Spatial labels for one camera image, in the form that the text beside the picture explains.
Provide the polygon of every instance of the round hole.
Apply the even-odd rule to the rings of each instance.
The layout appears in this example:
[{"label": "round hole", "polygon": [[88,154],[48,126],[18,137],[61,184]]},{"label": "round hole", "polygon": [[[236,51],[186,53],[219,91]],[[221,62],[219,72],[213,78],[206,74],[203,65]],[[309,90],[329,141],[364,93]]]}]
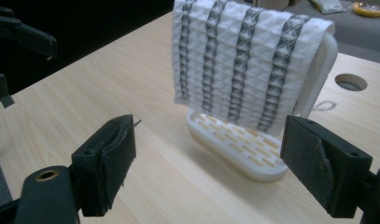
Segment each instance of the round hole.
[{"label": "round hole", "polygon": [[51,180],[51,179],[53,179],[55,176],[57,176],[58,174],[59,174],[59,172],[58,172],[58,171],[55,171],[55,170],[45,171],[45,172],[39,174],[39,175],[35,178],[35,180],[36,180],[36,181],[39,181],[39,182],[41,182],[41,181],[47,181],[47,180]]},{"label": "round hole", "polygon": [[335,82],[338,86],[348,91],[364,91],[368,85],[364,78],[352,74],[338,75]]}]

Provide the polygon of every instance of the light wood surface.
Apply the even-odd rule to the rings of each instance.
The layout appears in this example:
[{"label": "light wood surface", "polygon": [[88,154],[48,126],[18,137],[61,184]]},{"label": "light wood surface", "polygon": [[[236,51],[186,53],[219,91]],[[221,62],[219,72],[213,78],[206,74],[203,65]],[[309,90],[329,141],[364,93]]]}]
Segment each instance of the light wood surface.
[{"label": "light wood surface", "polygon": [[[137,158],[105,217],[82,223],[359,223],[331,219],[292,172],[274,183],[254,182],[198,144],[188,109],[173,104],[172,15],[122,37],[0,104],[0,162],[14,198],[24,178],[71,154],[109,119],[133,114]],[[334,78],[356,74],[365,91]],[[380,64],[340,54],[314,111],[319,122],[374,158],[380,167]]]}]

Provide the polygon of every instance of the white fabric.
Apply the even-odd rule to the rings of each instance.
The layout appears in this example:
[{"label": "white fabric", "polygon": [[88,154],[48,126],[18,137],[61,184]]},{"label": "white fabric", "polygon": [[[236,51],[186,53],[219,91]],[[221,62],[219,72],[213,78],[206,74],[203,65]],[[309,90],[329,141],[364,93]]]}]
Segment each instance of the white fabric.
[{"label": "white fabric", "polygon": [[[216,56],[213,59],[213,82],[212,89],[210,89],[212,90],[213,104],[208,111],[204,107],[205,93],[203,90],[205,52],[207,41],[210,40],[208,39],[210,35],[207,35],[206,23],[215,2],[214,0],[175,0],[172,37],[175,103],[188,105],[194,110],[227,121],[231,111],[230,105],[232,105],[232,77],[235,71],[235,58],[243,56],[237,55],[241,48],[238,38],[243,29],[246,12],[251,6],[230,1],[221,11],[219,22],[217,22],[215,39],[217,48]],[[190,6],[190,10],[186,12],[185,8],[188,6]],[[188,20],[183,21],[186,15],[188,15]],[[286,115],[293,113],[294,106],[303,89],[312,88],[306,86],[305,83],[305,80],[312,79],[306,78],[307,71],[315,58],[324,34],[333,33],[331,21],[316,18],[311,18],[303,25],[296,39],[295,48],[289,56],[284,85],[281,88],[277,108],[273,115],[274,120],[267,129],[262,129],[264,116],[269,113],[269,110],[265,110],[265,107],[269,108],[269,105],[266,104],[267,91],[271,85],[274,85],[271,80],[272,70],[277,64],[280,64],[280,62],[274,63],[274,55],[276,55],[276,51],[282,51],[282,54],[285,54],[284,48],[277,50],[277,45],[282,38],[283,27],[291,16],[293,15],[288,12],[273,10],[263,10],[258,16],[254,35],[251,37],[249,58],[246,61],[246,79],[242,87],[240,113],[238,119],[234,121],[235,124],[272,135],[279,134],[284,126]],[[186,24],[189,25],[187,41],[183,41],[186,40],[183,35],[185,34],[184,22],[188,22]],[[186,78],[180,79],[180,74],[185,74]],[[183,86],[188,90],[188,97],[183,95]]]}]

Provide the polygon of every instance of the white plastic stand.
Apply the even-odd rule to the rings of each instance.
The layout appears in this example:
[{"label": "white plastic stand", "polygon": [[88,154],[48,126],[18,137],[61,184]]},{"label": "white plastic stand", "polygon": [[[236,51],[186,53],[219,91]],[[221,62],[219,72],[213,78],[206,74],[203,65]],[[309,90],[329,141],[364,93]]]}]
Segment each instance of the white plastic stand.
[{"label": "white plastic stand", "polygon": [[[301,117],[308,118],[316,99],[336,60],[338,47],[332,35],[326,35],[317,52],[310,74],[316,73],[304,95],[306,99]],[[213,148],[227,161],[238,167],[250,178],[262,182],[276,181],[284,176],[288,167],[280,159],[281,142],[264,133],[223,122],[190,109],[187,122],[192,134],[208,147]]]}]

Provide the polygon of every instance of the gray couch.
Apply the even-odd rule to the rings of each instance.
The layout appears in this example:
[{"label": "gray couch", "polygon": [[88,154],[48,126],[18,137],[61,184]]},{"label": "gray couch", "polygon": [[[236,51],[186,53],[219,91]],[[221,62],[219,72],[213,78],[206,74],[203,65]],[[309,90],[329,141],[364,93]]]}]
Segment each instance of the gray couch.
[{"label": "gray couch", "polygon": [[[345,12],[323,15],[308,0],[301,0],[285,10],[335,22],[335,38],[339,51],[369,61],[380,63],[380,18],[367,18],[355,14],[352,1],[341,1]],[[363,0],[380,5],[380,0]]]}]

